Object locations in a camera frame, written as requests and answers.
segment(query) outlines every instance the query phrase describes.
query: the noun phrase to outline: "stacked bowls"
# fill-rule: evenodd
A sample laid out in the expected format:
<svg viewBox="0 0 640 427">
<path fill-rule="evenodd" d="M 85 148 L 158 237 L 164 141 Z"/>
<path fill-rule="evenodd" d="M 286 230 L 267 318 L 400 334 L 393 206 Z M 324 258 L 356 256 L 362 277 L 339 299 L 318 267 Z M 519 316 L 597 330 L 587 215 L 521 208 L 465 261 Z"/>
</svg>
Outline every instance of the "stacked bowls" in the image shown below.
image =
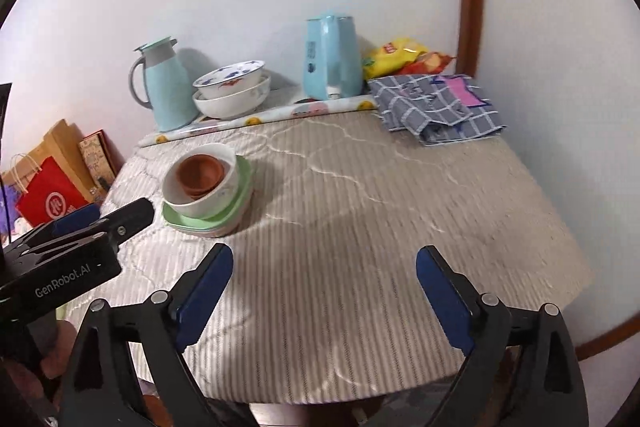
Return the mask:
<svg viewBox="0 0 640 427">
<path fill-rule="evenodd" d="M 178 158 L 162 180 L 170 227 L 221 237 L 238 226 L 253 191 L 251 165 L 231 147 L 209 143 Z"/>
<path fill-rule="evenodd" d="M 204 74 L 193 83 L 193 102 L 209 118 L 229 120 L 248 114 L 269 94 L 271 76 L 261 60 L 249 60 Z"/>
</svg>

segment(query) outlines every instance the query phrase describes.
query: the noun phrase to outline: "bag handle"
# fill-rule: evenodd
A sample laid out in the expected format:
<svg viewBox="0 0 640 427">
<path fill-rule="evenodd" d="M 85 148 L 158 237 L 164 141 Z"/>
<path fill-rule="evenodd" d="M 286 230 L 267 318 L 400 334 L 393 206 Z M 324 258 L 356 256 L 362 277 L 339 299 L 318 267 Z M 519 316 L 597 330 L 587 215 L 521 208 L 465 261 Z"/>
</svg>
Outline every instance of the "bag handle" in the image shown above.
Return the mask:
<svg viewBox="0 0 640 427">
<path fill-rule="evenodd" d="M 20 187 L 20 190 L 22 192 L 24 192 L 25 194 L 29 194 L 27 187 L 24 186 L 24 184 L 22 183 L 22 180 L 20 179 L 20 176 L 18 176 L 18 169 L 17 169 L 18 161 L 20 161 L 22 158 L 26 158 L 31 161 L 31 166 L 33 167 L 34 171 L 40 172 L 42 171 L 42 168 L 38 165 L 38 162 L 36 162 L 36 160 L 34 160 L 31 156 L 23 152 L 20 152 L 11 156 L 11 161 L 9 165 L 10 165 L 11 174 L 14 176 L 14 181 L 18 185 L 18 187 Z"/>
</svg>

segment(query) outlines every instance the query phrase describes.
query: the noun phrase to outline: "green plate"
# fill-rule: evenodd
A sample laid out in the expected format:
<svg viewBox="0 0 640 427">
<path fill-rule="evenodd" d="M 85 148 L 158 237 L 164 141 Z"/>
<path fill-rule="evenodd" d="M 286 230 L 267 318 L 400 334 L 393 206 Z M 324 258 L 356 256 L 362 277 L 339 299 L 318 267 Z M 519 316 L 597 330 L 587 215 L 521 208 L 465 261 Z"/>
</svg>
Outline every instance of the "green plate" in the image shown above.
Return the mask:
<svg viewBox="0 0 640 427">
<path fill-rule="evenodd" d="M 186 217 L 178 214 L 165 201 L 162 202 L 162 217 L 172 227 L 182 230 L 190 230 L 192 232 L 208 232 L 212 229 L 224 227 L 231 222 L 236 214 L 242 209 L 245 199 L 251 197 L 253 183 L 251 179 L 251 164 L 242 156 L 236 156 L 236 166 L 238 166 L 238 192 L 231 200 L 229 206 L 222 212 L 206 219 L 197 219 L 196 217 Z"/>
</svg>

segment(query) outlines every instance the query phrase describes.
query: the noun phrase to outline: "red snack bag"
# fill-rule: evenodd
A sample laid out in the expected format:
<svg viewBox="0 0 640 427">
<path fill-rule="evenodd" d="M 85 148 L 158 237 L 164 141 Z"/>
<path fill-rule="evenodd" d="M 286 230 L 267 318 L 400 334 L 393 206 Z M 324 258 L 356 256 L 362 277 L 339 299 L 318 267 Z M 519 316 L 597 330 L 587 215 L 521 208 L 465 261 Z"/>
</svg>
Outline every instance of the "red snack bag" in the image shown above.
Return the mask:
<svg viewBox="0 0 640 427">
<path fill-rule="evenodd" d="M 454 58 L 438 52 L 423 53 L 413 64 L 404 66 L 394 74 L 440 74 Z"/>
</svg>

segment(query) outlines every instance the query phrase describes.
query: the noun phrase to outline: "yellow snack bag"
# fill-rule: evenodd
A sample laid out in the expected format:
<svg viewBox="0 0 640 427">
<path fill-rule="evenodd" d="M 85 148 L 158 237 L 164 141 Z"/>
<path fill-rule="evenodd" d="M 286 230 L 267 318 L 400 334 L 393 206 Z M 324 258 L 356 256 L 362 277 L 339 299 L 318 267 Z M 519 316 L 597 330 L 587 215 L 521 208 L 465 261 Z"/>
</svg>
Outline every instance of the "yellow snack bag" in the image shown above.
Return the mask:
<svg viewBox="0 0 640 427">
<path fill-rule="evenodd" d="M 410 38 L 401 38 L 388 42 L 362 60 L 364 78 L 370 80 L 398 71 L 412 64 L 420 54 L 428 53 L 426 46 Z"/>
</svg>

